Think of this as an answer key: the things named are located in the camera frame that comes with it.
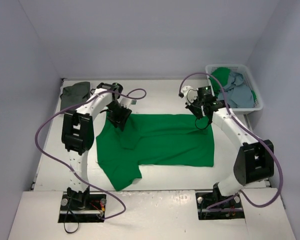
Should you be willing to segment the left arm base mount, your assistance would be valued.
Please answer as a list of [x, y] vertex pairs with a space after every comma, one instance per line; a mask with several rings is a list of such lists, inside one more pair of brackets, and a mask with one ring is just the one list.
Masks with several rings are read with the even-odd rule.
[[107, 196], [92, 192], [84, 206], [64, 192], [60, 201], [58, 223], [103, 223]]

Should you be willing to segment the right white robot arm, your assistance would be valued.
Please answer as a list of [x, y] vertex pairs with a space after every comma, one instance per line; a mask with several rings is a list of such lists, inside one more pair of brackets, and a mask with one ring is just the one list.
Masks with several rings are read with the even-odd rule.
[[215, 205], [223, 206], [229, 201], [230, 196], [246, 185], [274, 175], [275, 163], [266, 149], [274, 150], [272, 142], [265, 140], [264, 144], [261, 144], [247, 133], [247, 129], [229, 105], [212, 94], [210, 85], [197, 89], [186, 85], [181, 89], [179, 96], [185, 98], [186, 109], [190, 110], [198, 120], [206, 117], [208, 125], [218, 126], [237, 150], [230, 175], [213, 187], [211, 200]]

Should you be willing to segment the green t shirt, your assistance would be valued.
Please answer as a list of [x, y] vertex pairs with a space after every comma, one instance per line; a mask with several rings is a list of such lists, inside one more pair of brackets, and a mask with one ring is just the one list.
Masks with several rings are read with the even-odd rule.
[[213, 167], [215, 141], [206, 117], [131, 114], [124, 130], [106, 120], [96, 150], [98, 165], [121, 191], [142, 178], [141, 165]]

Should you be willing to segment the grey t shirt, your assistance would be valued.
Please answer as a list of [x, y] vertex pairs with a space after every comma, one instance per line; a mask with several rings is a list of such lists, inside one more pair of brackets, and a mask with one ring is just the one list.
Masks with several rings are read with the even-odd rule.
[[88, 81], [66, 86], [60, 94], [60, 110], [84, 103], [91, 97], [91, 84]]

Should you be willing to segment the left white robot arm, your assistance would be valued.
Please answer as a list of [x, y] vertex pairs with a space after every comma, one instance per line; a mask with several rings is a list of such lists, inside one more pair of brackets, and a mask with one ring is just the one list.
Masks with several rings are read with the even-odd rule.
[[79, 210], [90, 204], [88, 182], [88, 153], [95, 141], [94, 120], [102, 110], [108, 110], [107, 119], [121, 131], [132, 111], [128, 108], [131, 100], [124, 97], [118, 101], [123, 86], [119, 83], [100, 83], [94, 94], [81, 106], [67, 110], [63, 115], [61, 141], [69, 153], [70, 166], [80, 179], [70, 179], [67, 195], [72, 197], [72, 204]]

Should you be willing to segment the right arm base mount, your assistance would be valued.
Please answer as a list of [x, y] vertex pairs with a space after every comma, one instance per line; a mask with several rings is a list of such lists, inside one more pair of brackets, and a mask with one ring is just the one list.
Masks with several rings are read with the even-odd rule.
[[243, 210], [241, 198], [237, 195], [233, 199], [213, 206], [207, 209], [210, 205], [224, 201], [227, 197], [216, 199], [212, 192], [196, 192], [196, 207], [197, 216], [200, 221], [208, 220], [234, 220], [244, 219], [245, 213]]

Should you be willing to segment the white t shirt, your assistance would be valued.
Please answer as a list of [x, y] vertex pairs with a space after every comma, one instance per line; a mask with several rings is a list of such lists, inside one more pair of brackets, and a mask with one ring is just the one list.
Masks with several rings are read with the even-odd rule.
[[95, 88], [92, 88], [92, 89], [90, 90], [90, 96], [94, 95], [94, 94], [95, 94], [95, 91], [96, 91], [96, 89], [95, 89]]

